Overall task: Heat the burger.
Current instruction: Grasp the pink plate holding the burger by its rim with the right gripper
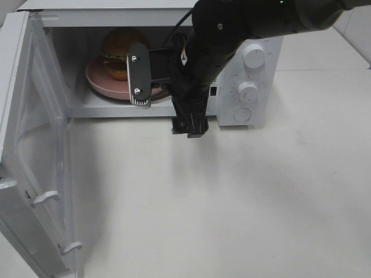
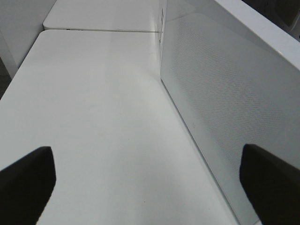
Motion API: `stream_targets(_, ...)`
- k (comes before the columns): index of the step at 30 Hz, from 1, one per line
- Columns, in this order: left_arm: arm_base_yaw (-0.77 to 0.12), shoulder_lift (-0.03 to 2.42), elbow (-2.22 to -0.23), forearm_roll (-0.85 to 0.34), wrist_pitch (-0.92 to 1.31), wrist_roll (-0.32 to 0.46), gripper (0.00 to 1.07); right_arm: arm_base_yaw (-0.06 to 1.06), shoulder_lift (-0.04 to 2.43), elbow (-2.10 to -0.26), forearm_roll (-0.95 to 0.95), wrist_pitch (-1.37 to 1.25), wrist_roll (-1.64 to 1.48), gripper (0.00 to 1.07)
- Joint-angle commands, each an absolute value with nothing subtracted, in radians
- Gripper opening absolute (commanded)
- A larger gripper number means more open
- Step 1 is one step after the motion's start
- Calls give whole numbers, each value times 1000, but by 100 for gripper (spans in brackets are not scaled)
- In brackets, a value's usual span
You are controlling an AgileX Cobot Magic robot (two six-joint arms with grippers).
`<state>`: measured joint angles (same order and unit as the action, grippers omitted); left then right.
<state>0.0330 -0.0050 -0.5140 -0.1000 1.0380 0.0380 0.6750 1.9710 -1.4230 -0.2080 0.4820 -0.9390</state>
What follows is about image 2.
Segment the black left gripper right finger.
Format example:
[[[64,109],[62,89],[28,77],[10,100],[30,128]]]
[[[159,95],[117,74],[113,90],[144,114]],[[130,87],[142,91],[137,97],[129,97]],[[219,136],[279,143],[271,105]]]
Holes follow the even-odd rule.
[[[300,223],[299,169],[255,144],[245,144],[239,179],[263,225]]]

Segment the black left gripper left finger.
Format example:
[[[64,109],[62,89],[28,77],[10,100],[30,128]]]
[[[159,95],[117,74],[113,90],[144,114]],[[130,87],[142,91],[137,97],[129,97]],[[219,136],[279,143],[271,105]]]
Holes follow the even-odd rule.
[[[56,184],[51,147],[39,147],[0,172],[0,223],[35,225]]]

